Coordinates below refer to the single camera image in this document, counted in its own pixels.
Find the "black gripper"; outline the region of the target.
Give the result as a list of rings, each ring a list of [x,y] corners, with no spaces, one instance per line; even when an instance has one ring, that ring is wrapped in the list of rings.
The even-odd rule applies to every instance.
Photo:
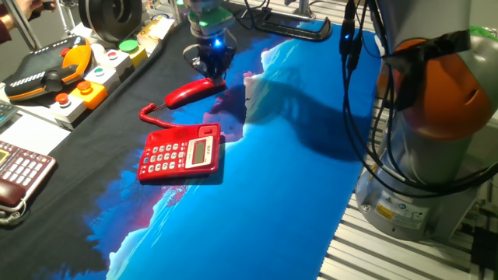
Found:
[[[197,43],[198,56],[193,60],[194,69],[206,78],[212,77],[215,85],[223,84],[237,50],[237,40],[224,33],[210,39],[198,39]]]

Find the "bystander hand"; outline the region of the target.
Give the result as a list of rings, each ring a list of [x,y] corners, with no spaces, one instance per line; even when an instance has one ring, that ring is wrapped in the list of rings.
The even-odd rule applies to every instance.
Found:
[[[54,0],[16,0],[16,3],[28,20],[36,19],[42,12],[53,11],[56,7]]]

